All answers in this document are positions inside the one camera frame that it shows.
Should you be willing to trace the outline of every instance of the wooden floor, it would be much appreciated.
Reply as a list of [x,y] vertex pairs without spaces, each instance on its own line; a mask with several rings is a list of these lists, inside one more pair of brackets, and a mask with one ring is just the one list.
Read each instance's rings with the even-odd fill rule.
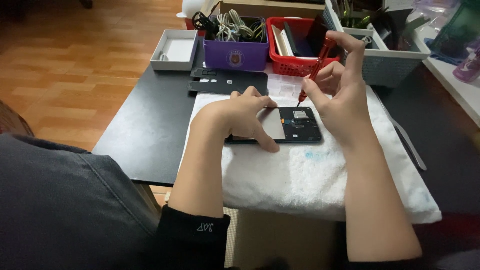
[[91,150],[149,64],[178,0],[35,1],[0,19],[0,99],[39,138]]

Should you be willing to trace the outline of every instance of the purple bottle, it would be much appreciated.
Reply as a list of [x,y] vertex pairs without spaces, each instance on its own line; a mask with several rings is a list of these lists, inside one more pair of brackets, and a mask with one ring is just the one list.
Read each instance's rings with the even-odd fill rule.
[[473,82],[478,78],[480,75],[480,47],[453,70],[453,75],[464,83]]

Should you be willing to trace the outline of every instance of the white towel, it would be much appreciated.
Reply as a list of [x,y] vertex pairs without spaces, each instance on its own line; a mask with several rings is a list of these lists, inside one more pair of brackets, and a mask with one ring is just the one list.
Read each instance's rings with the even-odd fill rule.
[[[190,121],[206,104],[228,98],[199,93]],[[292,97],[272,99],[283,107],[293,107],[298,102]],[[369,86],[367,101],[373,128],[410,220],[412,223],[439,221],[442,215],[437,204]],[[342,150],[325,129],[313,103],[306,99],[302,106],[313,109],[322,142],[280,144],[280,151],[275,154],[263,151],[258,145],[225,145],[222,152],[225,206],[345,220],[347,169]]]

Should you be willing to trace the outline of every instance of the red screwdriver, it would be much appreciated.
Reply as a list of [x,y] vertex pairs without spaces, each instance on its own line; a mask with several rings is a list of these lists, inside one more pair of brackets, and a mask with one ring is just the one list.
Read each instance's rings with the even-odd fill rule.
[[[310,73],[309,79],[315,81],[315,78],[317,77],[317,73],[324,67],[324,61],[328,56],[328,52],[330,51],[330,49],[333,49],[335,47],[336,47],[335,41],[325,38],[324,45],[322,46],[322,49],[318,54],[317,63],[313,66],[312,73]],[[299,107],[300,102],[304,101],[306,98],[307,98],[307,94],[302,89],[299,95],[299,103],[295,107],[295,110],[297,110],[297,108]]]

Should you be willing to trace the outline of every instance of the green container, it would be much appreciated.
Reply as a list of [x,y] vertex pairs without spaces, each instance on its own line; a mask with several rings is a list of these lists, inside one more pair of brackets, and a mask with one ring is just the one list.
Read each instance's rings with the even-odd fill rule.
[[430,44],[430,50],[465,59],[468,45],[480,36],[480,0],[462,0],[458,10]]

